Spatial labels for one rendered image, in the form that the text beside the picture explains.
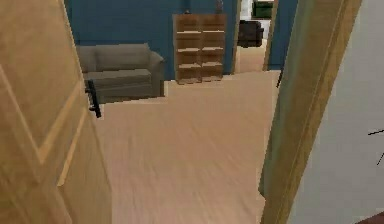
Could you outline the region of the light wooden room door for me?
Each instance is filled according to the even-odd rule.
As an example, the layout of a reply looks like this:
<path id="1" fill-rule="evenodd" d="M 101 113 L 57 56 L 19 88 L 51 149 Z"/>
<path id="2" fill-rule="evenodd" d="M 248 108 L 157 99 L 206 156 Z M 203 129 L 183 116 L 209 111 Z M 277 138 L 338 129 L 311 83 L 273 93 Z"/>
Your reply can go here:
<path id="1" fill-rule="evenodd" d="M 0 224 L 112 224 L 64 0 L 0 0 Z"/>

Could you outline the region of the dark green cabinet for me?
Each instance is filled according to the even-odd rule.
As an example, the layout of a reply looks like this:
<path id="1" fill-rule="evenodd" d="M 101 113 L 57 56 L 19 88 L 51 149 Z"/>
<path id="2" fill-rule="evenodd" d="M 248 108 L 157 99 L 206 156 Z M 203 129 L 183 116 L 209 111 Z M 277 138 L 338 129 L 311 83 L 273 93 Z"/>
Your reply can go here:
<path id="1" fill-rule="evenodd" d="M 273 1 L 253 2 L 252 17 L 256 19 L 270 19 L 272 17 Z"/>

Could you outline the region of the brown wooden bookshelf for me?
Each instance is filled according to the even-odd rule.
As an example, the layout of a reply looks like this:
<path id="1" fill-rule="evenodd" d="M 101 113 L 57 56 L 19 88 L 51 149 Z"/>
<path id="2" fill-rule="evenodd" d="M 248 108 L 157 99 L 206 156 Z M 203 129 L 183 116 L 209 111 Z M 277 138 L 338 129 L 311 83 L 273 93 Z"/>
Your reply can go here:
<path id="1" fill-rule="evenodd" d="M 173 15 L 174 71 L 178 84 L 223 77 L 226 15 Z"/>

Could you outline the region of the grey sofa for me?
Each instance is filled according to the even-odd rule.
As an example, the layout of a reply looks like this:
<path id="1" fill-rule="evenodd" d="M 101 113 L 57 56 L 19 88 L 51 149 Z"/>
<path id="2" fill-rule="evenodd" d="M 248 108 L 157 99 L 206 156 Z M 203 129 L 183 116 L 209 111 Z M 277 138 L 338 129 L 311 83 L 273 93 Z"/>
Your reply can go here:
<path id="1" fill-rule="evenodd" d="M 148 43 L 76 47 L 100 104 L 164 97 L 165 59 Z"/>

